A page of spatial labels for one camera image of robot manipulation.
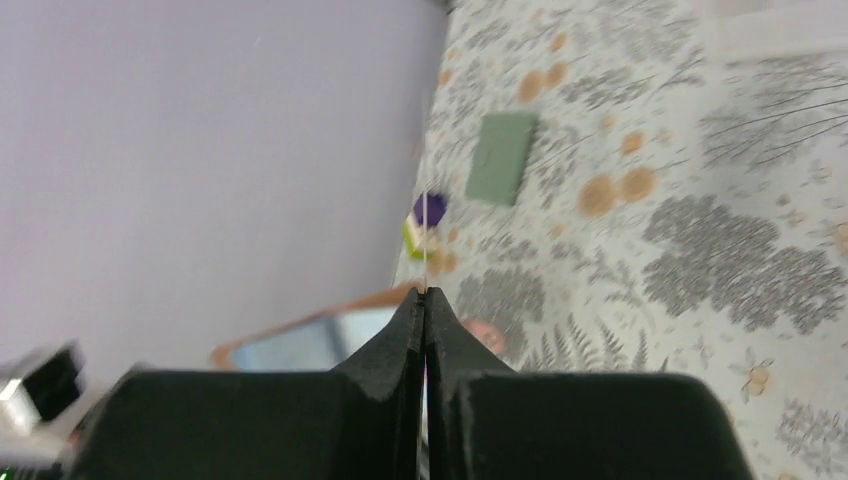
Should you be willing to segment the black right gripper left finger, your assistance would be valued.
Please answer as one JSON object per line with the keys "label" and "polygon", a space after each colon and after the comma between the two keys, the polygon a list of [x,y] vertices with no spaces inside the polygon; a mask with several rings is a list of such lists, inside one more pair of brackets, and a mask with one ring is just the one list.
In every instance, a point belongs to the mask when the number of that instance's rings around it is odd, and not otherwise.
{"label": "black right gripper left finger", "polygon": [[97,406],[70,479],[415,479],[422,295],[327,371],[139,369]]}

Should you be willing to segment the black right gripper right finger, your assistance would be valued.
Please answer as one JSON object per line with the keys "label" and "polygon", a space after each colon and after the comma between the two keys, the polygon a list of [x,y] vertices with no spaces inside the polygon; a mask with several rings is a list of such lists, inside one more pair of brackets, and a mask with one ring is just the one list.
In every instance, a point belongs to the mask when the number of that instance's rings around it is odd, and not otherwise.
{"label": "black right gripper right finger", "polygon": [[749,479],[723,405],[672,373],[520,373],[424,296],[433,479]]}

